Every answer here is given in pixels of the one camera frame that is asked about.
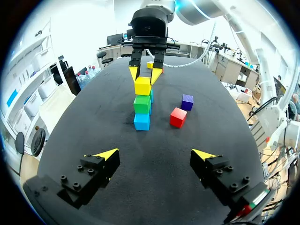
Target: computer monitor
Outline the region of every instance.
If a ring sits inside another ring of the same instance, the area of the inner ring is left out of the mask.
[[[123,42],[123,34],[107,36],[107,45],[119,45]]]

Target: table surface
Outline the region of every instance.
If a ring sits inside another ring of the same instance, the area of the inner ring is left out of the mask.
[[[59,182],[84,154],[119,148],[121,164],[110,183],[79,210],[118,225],[221,224],[230,209],[204,189],[189,165],[190,154],[193,148],[223,154],[251,178],[251,186],[263,181],[257,147],[241,111],[201,62],[165,68],[153,85],[150,131],[136,131],[129,60],[113,62],[74,99],[47,142],[38,176]],[[150,76],[150,60],[142,57],[141,76]],[[172,65],[192,60],[165,57]],[[169,118],[182,94],[193,95],[194,106],[178,129]]]

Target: wooden block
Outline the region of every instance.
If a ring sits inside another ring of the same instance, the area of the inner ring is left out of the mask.
[[[150,128],[149,114],[135,114],[134,124],[136,130],[148,131]]]
[[[182,95],[181,109],[191,111],[194,104],[192,95]]]
[[[135,113],[137,114],[149,114],[151,107],[151,99],[150,95],[138,95],[135,97],[135,101],[133,102],[133,106],[135,108]]]
[[[152,69],[153,68],[153,63],[152,61],[147,62],[147,68]]]
[[[150,77],[139,76],[135,80],[135,94],[150,95],[150,91],[151,91]]]
[[[180,108],[175,108],[170,116],[170,124],[175,127],[181,128],[184,121],[186,120],[186,117],[187,117],[186,111]]]

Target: white cable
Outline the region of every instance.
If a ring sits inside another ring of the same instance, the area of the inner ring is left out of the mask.
[[[168,65],[168,64],[165,64],[164,63],[164,66],[165,67],[170,67],[170,68],[181,68],[181,67],[187,67],[187,66],[191,66],[193,64],[195,64],[196,62],[202,60],[204,58],[204,56],[206,55],[206,53],[208,52],[209,48],[210,48],[210,45],[212,43],[212,40],[213,40],[213,37],[215,36],[215,27],[216,27],[216,22],[214,23],[214,26],[212,28],[212,32],[211,32],[211,36],[210,36],[210,41],[208,42],[207,44],[207,47],[206,49],[204,50],[204,52],[202,53],[202,55],[196,59],[195,61],[193,62],[190,62],[188,64],[184,64],[184,65]],[[149,51],[149,49],[146,49],[146,51],[148,52],[148,54],[154,59],[154,56],[152,55],[152,53]]]

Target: black screw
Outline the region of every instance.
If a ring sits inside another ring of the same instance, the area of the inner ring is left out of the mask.
[[[66,175],[61,175],[60,180],[61,180],[61,182],[66,182],[67,181]]]
[[[80,189],[81,189],[80,183],[77,183],[77,182],[73,183],[73,188],[74,188],[76,191],[80,190]]]
[[[34,191],[33,194],[34,194],[35,197],[39,196],[39,192],[38,191]]]
[[[250,181],[250,177],[248,177],[248,176],[244,177],[244,179],[243,179],[244,183],[248,183],[249,181]]]
[[[221,175],[223,173],[223,170],[216,170],[217,175]]]
[[[42,191],[47,191],[48,190],[48,187],[47,186],[42,186]]]
[[[235,189],[237,189],[238,188],[238,184],[237,183],[232,183],[231,185],[230,185],[230,188],[232,189],[232,190],[235,190]]]
[[[78,165],[77,166],[77,170],[79,170],[79,171],[83,170],[83,166],[82,165]]]
[[[88,173],[89,173],[89,175],[93,175],[94,174],[94,170],[93,169],[88,169]]]

